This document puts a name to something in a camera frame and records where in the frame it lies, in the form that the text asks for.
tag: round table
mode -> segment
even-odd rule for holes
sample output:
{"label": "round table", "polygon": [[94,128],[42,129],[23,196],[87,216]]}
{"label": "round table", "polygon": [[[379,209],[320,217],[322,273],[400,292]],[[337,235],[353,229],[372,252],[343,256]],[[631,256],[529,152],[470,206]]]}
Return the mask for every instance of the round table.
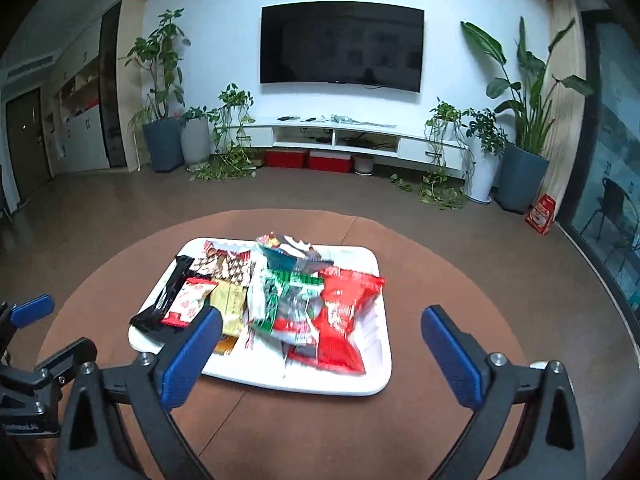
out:
{"label": "round table", "polygon": [[[498,310],[462,272],[427,248],[365,218],[325,211],[228,211],[157,232],[96,270],[64,304],[38,360],[80,336],[95,342],[100,367],[136,357],[127,340],[130,317],[177,251],[198,237],[253,240],[269,232],[374,252],[392,352],[389,384],[371,397],[276,392],[201,377],[172,411],[188,443],[217,480],[425,479],[462,432],[471,412],[460,407],[420,335],[425,306],[440,304],[487,351],[524,364],[518,342]],[[162,478],[130,406],[122,407],[130,437],[151,478]],[[508,449],[519,410],[512,410],[483,476]]]}

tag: glass door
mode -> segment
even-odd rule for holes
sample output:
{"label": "glass door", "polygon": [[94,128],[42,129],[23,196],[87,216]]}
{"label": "glass door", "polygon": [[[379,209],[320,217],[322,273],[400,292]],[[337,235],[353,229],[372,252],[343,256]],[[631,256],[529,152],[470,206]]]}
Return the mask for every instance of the glass door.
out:
{"label": "glass door", "polygon": [[606,280],[639,340],[640,54],[610,11],[582,14],[587,79],[574,170],[558,222]]}

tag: gray plant pot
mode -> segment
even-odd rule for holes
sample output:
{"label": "gray plant pot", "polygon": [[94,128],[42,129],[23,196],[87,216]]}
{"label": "gray plant pot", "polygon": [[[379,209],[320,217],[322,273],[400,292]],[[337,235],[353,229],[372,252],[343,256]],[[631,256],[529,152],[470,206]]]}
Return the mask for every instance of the gray plant pot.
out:
{"label": "gray plant pot", "polygon": [[536,198],[548,166],[546,158],[507,144],[495,201],[505,211],[525,213]]}
{"label": "gray plant pot", "polygon": [[146,148],[151,155],[151,167],[160,173],[179,168],[184,159],[180,145],[180,125],[176,118],[160,119],[144,124]]}
{"label": "gray plant pot", "polygon": [[187,168],[196,170],[209,161],[211,150],[209,121],[206,117],[187,121],[180,134],[182,155]]}

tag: tv stand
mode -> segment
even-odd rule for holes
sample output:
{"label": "tv stand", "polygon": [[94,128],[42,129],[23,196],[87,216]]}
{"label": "tv stand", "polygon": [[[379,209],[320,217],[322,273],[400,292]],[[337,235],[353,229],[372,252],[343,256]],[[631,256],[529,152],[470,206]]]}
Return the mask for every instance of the tv stand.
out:
{"label": "tv stand", "polygon": [[456,176],[463,176],[466,146],[455,139],[442,142],[425,138],[423,126],[387,128],[334,121],[279,121],[255,118],[244,130],[256,148],[308,148],[335,152],[364,153],[380,157],[389,166],[404,162],[443,165]]}

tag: blue plant pot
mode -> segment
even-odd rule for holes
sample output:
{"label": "blue plant pot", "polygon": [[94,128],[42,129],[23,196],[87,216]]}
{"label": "blue plant pot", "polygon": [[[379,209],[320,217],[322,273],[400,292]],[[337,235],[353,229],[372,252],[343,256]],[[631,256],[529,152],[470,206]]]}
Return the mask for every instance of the blue plant pot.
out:
{"label": "blue plant pot", "polygon": [[536,199],[549,161],[507,144],[502,158],[495,201],[505,211],[523,214]]}
{"label": "blue plant pot", "polygon": [[180,124],[174,117],[160,119],[153,123],[144,124],[146,148],[151,155],[151,167],[158,173],[173,171],[179,168],[182,158],[180,144]]}

